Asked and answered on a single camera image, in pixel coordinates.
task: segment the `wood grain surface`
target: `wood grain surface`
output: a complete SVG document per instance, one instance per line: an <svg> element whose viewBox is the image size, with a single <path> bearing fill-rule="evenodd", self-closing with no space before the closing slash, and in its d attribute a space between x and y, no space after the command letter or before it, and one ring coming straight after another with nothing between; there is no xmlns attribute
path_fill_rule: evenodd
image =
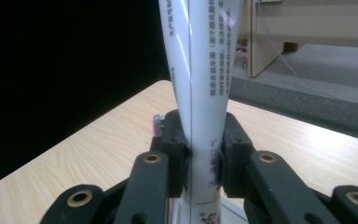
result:
<svg viewBox="0 0 358 224"><path fill-rule="evenodd" d="M0 181L0 223L38 223L66 189L109 189L125 179L150 147L153 116L175 108L172 83L160 81L8 175ZM227 111L257 150L280 154L309 187L330 195L337 185L358 186L358 139L233 101Z"/></svg>

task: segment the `desk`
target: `desk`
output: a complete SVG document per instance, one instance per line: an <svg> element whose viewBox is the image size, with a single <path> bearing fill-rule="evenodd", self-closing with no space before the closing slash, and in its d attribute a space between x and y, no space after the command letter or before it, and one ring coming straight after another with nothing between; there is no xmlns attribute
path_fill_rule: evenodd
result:
<svg viewBox="0 0 358 224"><path fill-rule="evenodd" d="M171 82L160 81L0 180L0 223L37 223L72 186L106 190L125 179L150 147L153 116L175 108ZM330 195L358 186L358 139L234 101L227 111L257 150L280 154L309 187Z"/></svg>

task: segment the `table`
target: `table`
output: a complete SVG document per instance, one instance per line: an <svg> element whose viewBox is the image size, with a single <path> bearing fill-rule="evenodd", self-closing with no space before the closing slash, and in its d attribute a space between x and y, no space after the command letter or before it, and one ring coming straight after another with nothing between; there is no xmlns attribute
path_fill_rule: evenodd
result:
<svg viewBox="0 0 358 224"><path fill-rule="evenodd" d="M106 190L125 179L150 147L153 116L176 108L172 83L157 82L3 178L0 223L38 223L66 189ZM309 187L330 195L337 185L358 186L357 138L234 101L227 111L257 150L280 154Z"/></svg>

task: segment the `cable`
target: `cable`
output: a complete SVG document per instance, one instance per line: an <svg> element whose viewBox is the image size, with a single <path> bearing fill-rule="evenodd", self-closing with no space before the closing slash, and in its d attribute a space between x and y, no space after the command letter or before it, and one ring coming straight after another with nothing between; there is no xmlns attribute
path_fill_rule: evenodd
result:
<svg viewBox="0 0 358 224"><path fill-rule="evenodd" d="M350 101L350 100L345 100L342 98L339 98L333 94L331 94L329 91L325 91L325 90L320 90L320 89L316 89L316 88L312 88L310 86L307 86L306 84L304 84L298 77L298 74L296 72L296 70L290 65L289 62L286 61L286 59L283 57L283 55L281 54L281 52L278 50L278 48L275 46L275 44L272 42L271 39L271 32L269 29L269 26L263 16L263 10L261 9L261 0L257 0L257 4L258 4L258 12L260 13L260 18L261 18L261 22L263 24L264 29L266 30L267 33L267 38L268 38L268 42L270 43L270 45L274 48L274 50L279 54L280 58L283 60L283 62L286 64L286 66L293 72L293 74L295 75L296 78L296 82L301 85L302 87L304 87L305 89L311 90L311 91L318 91L318 92L322 92L328 96L330 96L333 99L337 99L339 101L345 101L345 102L350 102L350 103L356 103L358 104L358 102L354 102L354 101Z"/></svg>

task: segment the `white cable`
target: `white cable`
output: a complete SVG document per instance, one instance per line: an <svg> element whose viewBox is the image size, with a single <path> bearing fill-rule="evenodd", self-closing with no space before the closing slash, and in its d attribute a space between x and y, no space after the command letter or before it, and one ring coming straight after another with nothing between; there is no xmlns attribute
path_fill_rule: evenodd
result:
<svg viewBox="0 0 358 224"><path fill-rule="evenodd" d="M337 100L340 100L340 101L345 101L345 102L351 102L351 103L356 103L358 104L358 102L354 102L354 101L349 101L349 100L345 100L345 99L342 99L342 98L339 98L333 94L331 94L330 92L328 91L324 91L324 90L320 90L320 89L315 89L315 88L312 88L310 86L307 86L306 84L304 84L303 82L301 82L301 80L299 79L298 75L297 75L297 72L296 70L289 64L289 62L286 61L286 59L283 57L283 55L281 54L281 52L278 50L278 48L275 46L275 44L272 42L272 39L271 39L271 32L270 32L270 29L269 29L269 26L263 16L263 10L261 9L261 0L257 0L257 4L258 4L258 11L260 13L260 18L261 18L261 22L263 23L263 27L264 29L266 30L266 33L267 33L267 37L268 37L268 42L270 43L270 45L274 48L274 50L279 54L279 56L282 58L283 62L286 64L286 66L293 72L293 74L295 75L296 77L296 81L299 85L301 85L302 87L308 89L308 90L311 90L311 91L318 91L318 92L322 92L334 99L337 99Z"/></svg>

